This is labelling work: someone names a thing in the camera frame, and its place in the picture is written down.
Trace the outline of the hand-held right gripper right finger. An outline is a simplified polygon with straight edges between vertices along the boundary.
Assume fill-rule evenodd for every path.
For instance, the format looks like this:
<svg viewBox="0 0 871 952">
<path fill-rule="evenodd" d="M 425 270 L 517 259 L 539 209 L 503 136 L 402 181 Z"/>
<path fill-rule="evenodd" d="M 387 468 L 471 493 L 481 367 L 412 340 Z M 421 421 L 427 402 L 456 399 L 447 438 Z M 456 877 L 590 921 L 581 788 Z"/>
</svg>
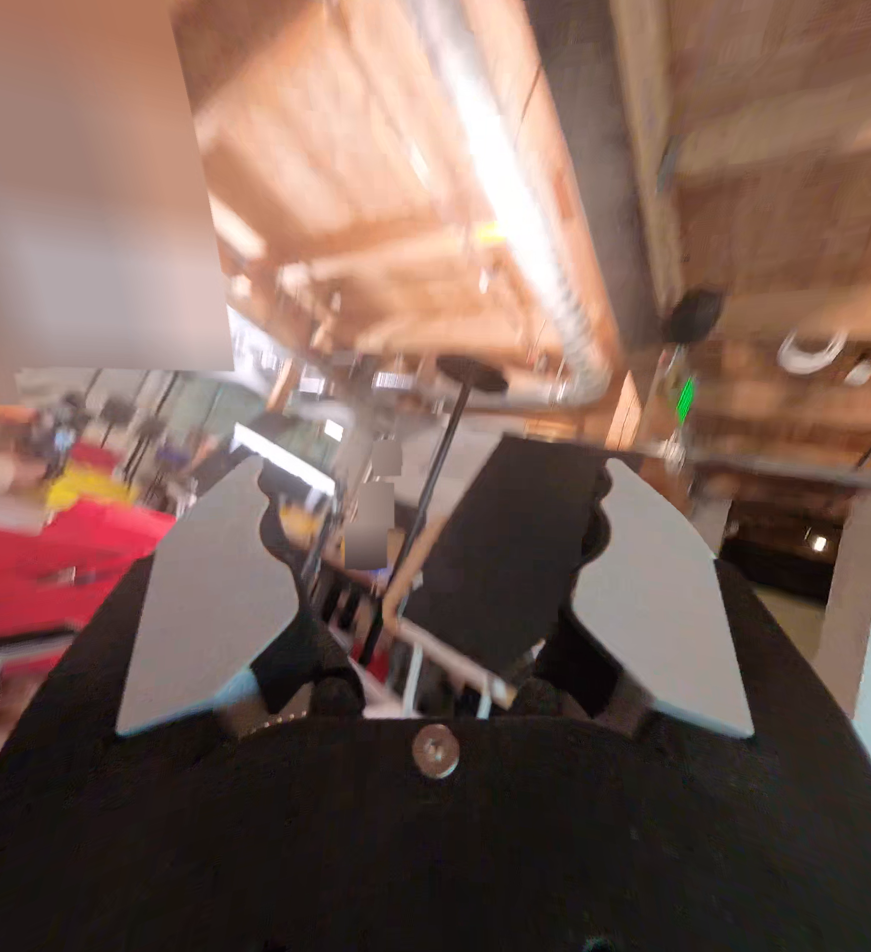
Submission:
<svg viewBox="0 0 871 952">
<path fill-rule="evenodd" d="M 625 463 L 605 462 L 587 549 L 535 661 L 569 717 L 626 737 L 653 715 L 754 734 L 714 557 L 687 518 Z"/>
</svg>

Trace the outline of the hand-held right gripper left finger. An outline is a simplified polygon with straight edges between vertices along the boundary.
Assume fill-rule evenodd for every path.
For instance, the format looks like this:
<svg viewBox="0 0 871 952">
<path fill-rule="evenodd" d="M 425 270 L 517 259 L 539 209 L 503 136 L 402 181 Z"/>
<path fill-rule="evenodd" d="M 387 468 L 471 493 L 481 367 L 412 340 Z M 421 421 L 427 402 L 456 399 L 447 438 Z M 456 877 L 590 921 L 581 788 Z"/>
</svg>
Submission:
<svg viewBox="0 0 871 952">
<path fill-rule="evenodd" d="M 132 737 L 190 716 L 275 712 L 308 684 L 340 680 L 365 707 L 357 670 L 292 565 L 264 545 L 272 507 L 251 456 L 201 496 L 157 546 L 116 714 Z"/>
</svg>

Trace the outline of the red sheet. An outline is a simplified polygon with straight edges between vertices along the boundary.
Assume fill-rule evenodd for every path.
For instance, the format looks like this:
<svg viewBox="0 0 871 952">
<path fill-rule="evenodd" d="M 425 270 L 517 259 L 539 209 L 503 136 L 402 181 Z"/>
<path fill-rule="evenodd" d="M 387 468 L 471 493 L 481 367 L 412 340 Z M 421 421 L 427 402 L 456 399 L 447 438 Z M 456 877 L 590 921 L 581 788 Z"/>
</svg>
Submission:
<svg viewBox="0 0 871 952">
<path fill-rule="evenodd" d="M 150 508 L 81 499 L 38 533 L 0 529 L 0 639 L 87 625 L 174 523 Z"/>
</svg>

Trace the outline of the black panel with wooden edge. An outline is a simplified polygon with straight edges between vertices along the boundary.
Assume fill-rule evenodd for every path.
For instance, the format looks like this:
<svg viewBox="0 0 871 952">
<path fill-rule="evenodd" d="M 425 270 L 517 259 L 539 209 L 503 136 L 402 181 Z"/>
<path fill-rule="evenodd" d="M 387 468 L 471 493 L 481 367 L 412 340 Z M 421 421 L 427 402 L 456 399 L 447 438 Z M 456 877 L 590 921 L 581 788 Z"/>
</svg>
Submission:
<svg viewBox="0 0 871 952">
<path fill-rule="evenodd" d="M 600 714 L 619 666 L 570 601 L 578 571 L 609 540 L 600 507 L 609 458 L 592 446 L 502 437 L 439 534 L 404 619 L 506 679 L 545 641 L 533 675 Z"/>
</svg>

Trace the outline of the black tripod stand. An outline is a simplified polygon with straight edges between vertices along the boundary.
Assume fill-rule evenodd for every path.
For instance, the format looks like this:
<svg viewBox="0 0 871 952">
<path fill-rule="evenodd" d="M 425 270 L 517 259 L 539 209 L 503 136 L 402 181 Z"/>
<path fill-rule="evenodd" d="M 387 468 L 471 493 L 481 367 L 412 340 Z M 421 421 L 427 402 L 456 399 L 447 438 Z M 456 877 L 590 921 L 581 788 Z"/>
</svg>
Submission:
<svg viewBox="0 0 871 952">
<path fill-rule="evenodd" d="M 442 356 L 436 365 L 436 375 L 447 381 L 442 400 L 421 410 L 403 400 L 389 430 L 401 446 L 402 468 L 388 480 L 394 485 L 396 505 L 407 509 L 410 520 L 361 647 L 358 660 L 366 668 L 397 630 L 448 518 L 513 425 L 508 417 L 489 416 L 482 407 L 466 409 L 472 396 L 481 400 L 507 394 L 509 384 L 498 367 L 459 354 Z"/>
</svg>

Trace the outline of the black round ceiling lamp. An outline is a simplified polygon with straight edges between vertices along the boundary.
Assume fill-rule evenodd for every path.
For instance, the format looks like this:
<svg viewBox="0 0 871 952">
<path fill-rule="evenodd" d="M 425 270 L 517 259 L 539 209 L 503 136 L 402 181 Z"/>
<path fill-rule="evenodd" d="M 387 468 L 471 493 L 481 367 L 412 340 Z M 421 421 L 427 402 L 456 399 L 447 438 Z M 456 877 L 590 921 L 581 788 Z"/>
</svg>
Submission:
<svg viewBox="0 0 871 952">
<path fill-rule="evenodd" d="M 689 347 L 707 339 L 720 320 L 726 300 L 726 292 L 720 289 L 687 290 L 663 324 L 664 343 Z"/>
</svg>

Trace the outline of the white desk frame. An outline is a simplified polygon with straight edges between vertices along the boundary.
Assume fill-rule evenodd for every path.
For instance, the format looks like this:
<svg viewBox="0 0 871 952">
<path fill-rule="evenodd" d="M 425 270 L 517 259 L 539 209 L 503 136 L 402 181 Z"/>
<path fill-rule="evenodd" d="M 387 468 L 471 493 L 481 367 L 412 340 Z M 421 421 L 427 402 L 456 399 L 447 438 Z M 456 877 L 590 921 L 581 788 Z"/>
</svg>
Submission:
<svg viewBox="0 0 871 952">
<path fill-rule="evenodd" d="M 492 707 L 511 709 L 516 689 L 502 677 L 450 647 L 429 631 L 408 620 L 401 620 L 395 627 L 394 640 L 410 646 L 410 656 L 401 694 L 403 719 L 419 717 L 415 707 L 423 663 L 429 661 L 452 675 L 466 687 L 475 690 L 479 697 L 476 718 L 489 718 Z"/>
</svg>

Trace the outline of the silver ceiling duct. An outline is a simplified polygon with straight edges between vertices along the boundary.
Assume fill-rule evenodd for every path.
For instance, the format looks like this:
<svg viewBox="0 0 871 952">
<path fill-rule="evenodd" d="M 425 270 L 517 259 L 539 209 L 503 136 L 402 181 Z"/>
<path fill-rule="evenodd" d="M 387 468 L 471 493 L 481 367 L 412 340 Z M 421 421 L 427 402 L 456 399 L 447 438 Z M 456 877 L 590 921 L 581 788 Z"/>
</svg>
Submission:
<svg viewBox="0 0 871 952">
<path fill-rule="evenodd" d="M 476 177 L 515 263 L 560 337 L 571 378 L 562 386 L 558 401 L 594 402 L 608 389 L 610 363 L 565 269 L 551 219 L 519 155 L 462 4 L 407 1 L 402 5 L 464 131 Z"/>
</svg>

